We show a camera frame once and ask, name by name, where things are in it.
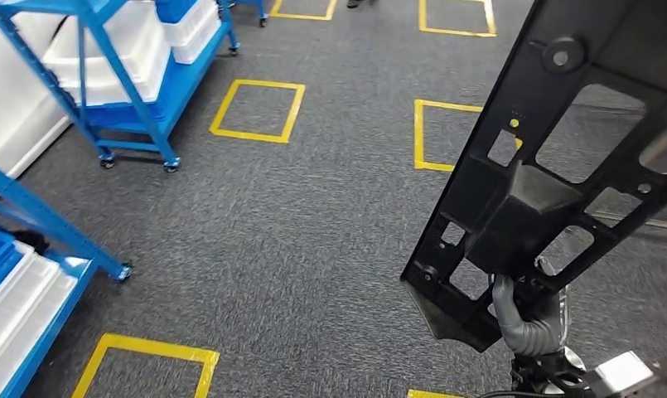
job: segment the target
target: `blue shelving cart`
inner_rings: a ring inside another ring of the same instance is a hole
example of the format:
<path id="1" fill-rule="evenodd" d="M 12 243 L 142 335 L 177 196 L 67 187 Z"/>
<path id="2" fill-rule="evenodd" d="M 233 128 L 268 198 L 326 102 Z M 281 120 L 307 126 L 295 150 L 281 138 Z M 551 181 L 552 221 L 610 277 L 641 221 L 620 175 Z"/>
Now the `blue shelving cart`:
<path id="1" fill-rule="evenodd" d="M 50 89 L 60 103 L 62 109 L 69 115 L 80 132 L 92 143 L 102 167 L 114 166 L 112 149 L 123 148 L 135 151 L 160 153 L 163 166 L 167 172 L 175 172 L 180 164 L 180 158 L 172 150 L 167 141 L 177 120 L 184 111 L 189 98 L 194 94 L 196 87 L 204 77 L 209 64 L 213 61 L 220 44 L 228 37 L 230 54 L 237 55 L 239 44 L 235 39 L 230 12 L 222 7 L 221 25 L 219 30 L 209 41 L 200 56 L 191 65 L 177 64 L 172 58 L 167 66 L 160 89 L 160 96 L 164 99 L 164 118 L 155 120 L 150 109 L 141 99 L 128 72 L 123 67 L 116 50 L 111 46 L 109 35 L 104 30 L 104 23 L 109 20 L 128 0 L 0 0 L 0 30 L 16 47 L 22 58 L 36 72 L 42 82 Z M 18 34 L 11 17 L 19 12 L 44 12 L 54 14 L 75 15 L 78 20 L 78 43 L 80 58 L 80 105 L 75 105 L 74 99 L 59 85 L 55 75 L 48 70 L 38 56 L 23 41 Z M 97 45 L 104 53 L 107 61 L 114 69 L 118 80 L 123 85 L 133 107 L 138 114 L 138 121 L 121 122 L 102 118 L 94 121 L 87 117 L 85 98 L 85 49 L 84 27 L 88 28 Z M 104 130 L 113 130 L 125 133 L 146 134 L 151 142 L 136 142 L 128 139 L 105 138 Z"/>
<path id="2" fill-rule="evenodd" d="M 49 260 L 53 261 L 52 264 L 55 264 L 57 273 L 53 280 L 57 281 L 58 278 L 62 278 L 71 281 L 71 285 L 65 284 L 64 294 L 61 296 L 53 293 L 46 295 L 50 300 L 55 300 L 53 301 L 55 306 L 50 310 L 48 310 L 48 305 L 32 309 L 32 312 L 45 310 L 45 320 L 48 324 L 44 328 L 38 329 L 38 323 L 27 322 L 30 325 L 29 328 L 36 328 L 35 334 L 32 334 L 32 336 L 37 337 L 25 340 L 28 352 L 20 363 L 19 361 L 16 362 L 17 367 L 9 369 L 9 366 L 1 366 L 2 364 L 0 364 L 0 369 L 3 369 L 5 374 L 10 376 L 8 382 L 3 385 L 0 397 L 13 398 L 21 396 L 25 390 L 62 325 L 69 317 L 81 294 L 85 291 L 94 272 L 97 269 L 102 269 L 113 279 L 125 280 L 131 274 L 131 268 L 127 264 L 119 263 L 69 222 L 57 215 L 45 203 L 2 172 L 0 172 L 0 216 L 7 217 L 11 221 L 27 227 L 30 231 L 53 238 L 72 249 L 67 254 L 48 250 L 45 257 L 30 249 L 24 255 L 24 258 L 30 255 L 32 258 L 45 261 L 47 264 L 50 264 Z M 23 261 L 19 260 L 22 256 L 14 251 L 13 241 L 11 234 L 0 226 L 0 282 L 5 278 L 18 275 L 18 272 L 9 274 L 14 272 L 14 266 L 16 268 L 22 267 Z M 30 265 L 28 269 L 32 269 L 37 264 Z M 46 287 L 39 289 L 50 291 L 50 288 Z M 18 352 L 18 350 L 22 350 L 22 347 L 14 346 L 13 351 Z M 9 358 L 4 356 L 0 358 L 0 361 L 8 362 Z"/>

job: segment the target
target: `black cable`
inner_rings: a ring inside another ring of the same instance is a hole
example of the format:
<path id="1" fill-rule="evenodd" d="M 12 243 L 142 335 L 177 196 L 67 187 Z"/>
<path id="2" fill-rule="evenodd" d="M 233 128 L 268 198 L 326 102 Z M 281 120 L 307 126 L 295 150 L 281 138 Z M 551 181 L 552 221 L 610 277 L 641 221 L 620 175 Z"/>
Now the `black cable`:
<path id="1" fill-rule="evenodd" d="M 523 391 L 492 391 L 488 392 L 477 398 L 495 398 L 497 396 L 526 396 L 526 397 L 536 397 L 536 398 L 564 398 L 564 394 L 541 394 L 539 392 L 523 392 Z"/>

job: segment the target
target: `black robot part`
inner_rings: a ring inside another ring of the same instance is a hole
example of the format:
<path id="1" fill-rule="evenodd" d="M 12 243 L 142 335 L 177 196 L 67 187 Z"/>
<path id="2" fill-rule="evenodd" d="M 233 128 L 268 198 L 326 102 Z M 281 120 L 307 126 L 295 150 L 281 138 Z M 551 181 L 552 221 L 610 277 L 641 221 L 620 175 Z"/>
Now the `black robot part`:
<path id="1" fill-rule="evenodd" d="M 570 182 L 536 153 L 594 84 L 642 101 L 645 114 L 585 181 Z M 505 166 L 488 157 L 502 131 L 523 141 Z M 515 300 L 529 316 L 643 225 L 667 205 L 667 171 L 648 165 L 665 147 L 667 0 L 537 0 L 401 276 L 435 337 L 479 352 L 500 338 L 491 290 L 473 300 L 450 282 L 463 259 L 515 277 Z M 607 188 L 640 200 L 614 226 L 585 211 Z M 465 231 L 456 244 L 442 240 L 449 223 Z M 593 243 L 555 276 L 543 274 L 534 260 L 569 226 Z"/>

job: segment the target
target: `blue metal shelf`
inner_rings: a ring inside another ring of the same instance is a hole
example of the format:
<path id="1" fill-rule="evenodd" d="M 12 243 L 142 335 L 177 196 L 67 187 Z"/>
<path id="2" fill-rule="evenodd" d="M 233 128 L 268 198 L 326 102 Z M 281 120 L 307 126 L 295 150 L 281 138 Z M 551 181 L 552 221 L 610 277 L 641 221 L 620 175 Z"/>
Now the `blue metal shelf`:
<path id="1" fill-rule="evenodd" d="M 166 113 L 163 120 L 157 121 L 157 131 L 164 136 L 169 136 L 174 129 L 177 120 L 186 108 L 189 99 L 199 86 L 201 79 L 209 69 L 211 61 L 219 50 L 221 42 L 230 32 L 230 22 L 222 22 L 219 30 L 214 34 L 196 61 L 191 65 L 177 64 L 170 58 L 165 70 L 165 78 L 160 88 L 160 97 L 167 99 Z M 139 122 L 96 124 L 101 129 L 126 131 L 129 133 L 147 133 L 145 124 Z M 111 145 L 111 141 L 99 141 L 100 144 Z"/>
<path id="2" fill-rule="evenodd" d="M 180 164 L 180 158 L 172 150 L 167 141 L 170 132 L 174 128 L 182 111 L 189 102 L 189 98 L 204 77 L 208 65 L 213 61 L 214 55 L 220 43 L 228 37 L 230 49 L 237 52 L 239 47 L 235 40 L 230 12 L 227 7 L 221 7 L 221 27 L 214 34 L 209 45 L 204 49 L 197 61 L 190 66 L 175 65 L 174 61 L 170 67 L 172 73 L 165 74 L 163 86 L 165 95 L 168 97 L 169 105 L 167 117 L 164 120 L 155 120 L 150 109 L 143 102 L 138 90 L 131 81 L 128 72 L 123 67 L 121 60 L 112 47 L 109 35 L 104 30 L 104 22 L 111 18 L 127 0 L 0 0 L 0 30 L 7 39 L 16 47 L 22 58 L 36 72 L 41 81 L 48 87 L 62 109 L 67 113 L 79 131 L 92 144 L 99 154 L 102 166 L 109 168 L 114 164 L 113 148 L 124 148 L 136 151 L 148 151 L 160 153 L 163 164 L 168 172 L 176 170 Z M 80 105 L 75 105 L 75 100 L 61 87 L 55 75 L 45 68 L 36 54 L 23 41 L 18 34 L 18 29 L 10 17 L 16 12 L 50 12 L 66 15 L 76 15 L 78 18 L 78 42 L 80 58 Z M 140 122 L 122 122 L 105 125 L 92 125 L 87 117 L 85 96 L 85 49 L 84 32 L 86 27 L 91 32 L 98 47 L 104 53 L 108 63 L 114 69 L 114 73 L 128 95 L 129 102 L 138 114 Z M 105 139 L 101 135 L 101 129 L 116 129 L 145 133 L 152 139 L 151 143 L 136 142 L 129 139 Z"/>
<path id="3" fill-rule="evenodd" d="M 127 0 L 86 0 L 86 4 L 102 23 L 118 11 Z M 43 12 L 46 14 L 75 15 L 78 3 L 61 0 L 0 1 L 0 11 L 11 16 L 19 12 Z"/>
<path id="4" fill-rule="evenodd" d="M 66 244 L 72 249 L 73 264 L 68 264 L 66 255 L 49 252 L 46 257 L 56 261 L 63 272 L 77 278 L 77 285 L 70 291 L 65 302 L 49 323 L 46 330 L 37 340 L 35 346 L 26 356 L 26 359 L 14 373 L 12 379 L 7 383 L 3 393 L 4 398 L 17 398 L 26 389 L 28 382 L 36 372 L 43 357 L 55 340 L 58 332 L 70 316 L 72 309 L 77 304 L 81 294 L 85 291 L 87 284 L 94 272 L 101 268 L 109 276 L 116 280 L 125 280 L 131 274 L 128 265 L 119 263 L 114 257 L 106 253 L 92 240 L 74 228 L 64 218 L 57 215 L 48 205 L 35 197 L 18 182 L 7 177 L 0 171 L 0 216 L 5 216 L 17 224 L 26 226 L 33 231 L 39 232 L 46 237 L 53 238 Z M 18 262 L 19 255 L 10 257 L 15 260 L 13 266 Z M 8 267 L 5 261 L 0 265 Z"/>
<path id="5" fill-rule="evenodd" d="M 69 268 L 66 266 L 63 267 L 65 264 L 65 258 L 61 255 L 47 255 L 46 257 L 56 261 L 63 269 Z M 94 275 L 94 272 L 97 270 L 97 265 L 92 260 L 85 260 L 82 265 L 78 265 L 72 268 L 74 271 L 72 276 L 77 278 L 77 285 L 75 285 L 70 294 L 67 296 L 67 299 L 57 311 L 55 317 L 53 317 L 46 330 L 38 338 L 36 345 L 31 349 L 30 352 L 28 352 L 26 359 L 18 367 L 16 373 L 8 382 L 6 389 L 4 389 L 0 395 L 0 398 L 17 398 L 21 396 L 23 391 L 28 386 L 28 382 L 30 382 L 31 378 L 33 378 L 33 375 L 36 374 L 38 367 L 41 365 L 43 358 L 47 354 L 52 343 L 55 341 L 57 334 L 60 332 L 62 326 L 70 316 L 72 309 L 75 308 L 77 301 L 79 301 L 82 293 L 87 288 L 89 281 Z"/>

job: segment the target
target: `white wall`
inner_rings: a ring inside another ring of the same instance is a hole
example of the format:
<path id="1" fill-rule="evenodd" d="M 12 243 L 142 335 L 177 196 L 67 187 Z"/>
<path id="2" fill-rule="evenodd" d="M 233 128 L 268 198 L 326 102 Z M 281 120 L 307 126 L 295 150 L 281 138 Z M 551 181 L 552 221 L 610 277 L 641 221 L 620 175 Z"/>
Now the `white wall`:
<path id="1" fill-rule="evenodd" d="M 61 18 L 22 13 L 13 19 L 42 57 Z M 0 169 L 18 177 L 68 124 L 48 89 L 0 32 Z"/>

